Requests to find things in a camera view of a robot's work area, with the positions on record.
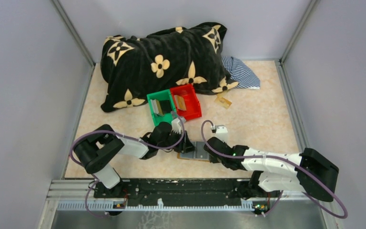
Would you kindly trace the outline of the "tan leather card holder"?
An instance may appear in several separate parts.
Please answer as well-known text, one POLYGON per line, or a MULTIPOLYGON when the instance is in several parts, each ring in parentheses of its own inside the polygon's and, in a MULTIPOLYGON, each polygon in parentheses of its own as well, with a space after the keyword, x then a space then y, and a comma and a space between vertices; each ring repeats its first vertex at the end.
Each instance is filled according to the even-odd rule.
POLYGON ((194 142, 193 145, 195 147, 194 151, 184 154, 178 153, 177 158, 183 160, 210 162, 210 155, 204 150, 205 143, 197 141, 194 142))

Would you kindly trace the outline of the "green plastic bin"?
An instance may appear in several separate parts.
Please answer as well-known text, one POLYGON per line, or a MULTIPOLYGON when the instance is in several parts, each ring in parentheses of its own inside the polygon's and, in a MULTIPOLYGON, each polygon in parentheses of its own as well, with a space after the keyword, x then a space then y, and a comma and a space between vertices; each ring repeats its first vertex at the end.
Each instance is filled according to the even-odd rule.
POLYGON ((161 122, 172 123, 176 108, 169 89, 147 95, 152 120, 155 126, 161 122))

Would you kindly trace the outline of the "red plastic bin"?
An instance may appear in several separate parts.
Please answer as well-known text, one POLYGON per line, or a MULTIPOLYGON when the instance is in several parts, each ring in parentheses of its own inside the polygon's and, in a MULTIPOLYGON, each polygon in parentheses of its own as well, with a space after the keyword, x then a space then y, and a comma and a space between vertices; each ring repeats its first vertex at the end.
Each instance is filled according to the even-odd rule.
POLYGON ((174 101, 174 97, 173 97, 174 95, 182 96, 185 100, 185 104, 186 104, 186 108, 187 108, 186 111, 178 110, 176 107, 176 103, 174 101, 174 105, 175 105, 177 114, 179 116, 184 117, 187 121, 202 117, 201 105, 196 96, 194 87, 191 84, 185 84, 185 85, 173 87, 170 89, 170 91, 172 94, 173 101, 174 101))

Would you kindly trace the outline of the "translucent yellow card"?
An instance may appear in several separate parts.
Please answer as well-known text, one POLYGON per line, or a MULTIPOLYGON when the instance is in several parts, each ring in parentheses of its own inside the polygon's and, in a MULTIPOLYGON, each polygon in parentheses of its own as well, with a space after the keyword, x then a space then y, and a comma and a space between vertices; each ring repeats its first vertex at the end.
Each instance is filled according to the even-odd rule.
POLYGON ((224 98, 222 96, 217 96, 214 102, 217 103, 218 105, 224 107, 225 109, 228 109, 232 104, 231 101, 227 100, 226 98, 224 98))

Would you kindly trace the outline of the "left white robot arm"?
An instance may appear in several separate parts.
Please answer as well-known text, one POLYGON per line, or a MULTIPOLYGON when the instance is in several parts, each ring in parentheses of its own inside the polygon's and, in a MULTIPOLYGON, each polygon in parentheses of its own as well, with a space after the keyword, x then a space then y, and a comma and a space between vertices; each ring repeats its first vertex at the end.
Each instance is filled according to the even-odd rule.
POLYGON ((116 155, 146 160, 157 155, 158 150, 189 153, 195 150, 195 146, 180 123, 160 122, 151 132, 140 138, 117 133, 110 125, 105 124, 76 139, 69 156, 105 188, 112 189, 122 181, 110 165, 116 155))

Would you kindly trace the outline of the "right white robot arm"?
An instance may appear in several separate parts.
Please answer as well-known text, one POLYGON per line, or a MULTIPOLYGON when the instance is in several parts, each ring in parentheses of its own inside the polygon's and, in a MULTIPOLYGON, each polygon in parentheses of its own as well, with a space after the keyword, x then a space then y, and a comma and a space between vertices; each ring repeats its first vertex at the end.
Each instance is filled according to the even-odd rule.
POLYGON ((297 191, 324 202, 332 202, 338 167, 312 148, 301 153, 273 153, 248 146, 230 147, 217 137, 210 138, 204 150, 231 170, 252 171, 252 185, 265 192, 297 191))

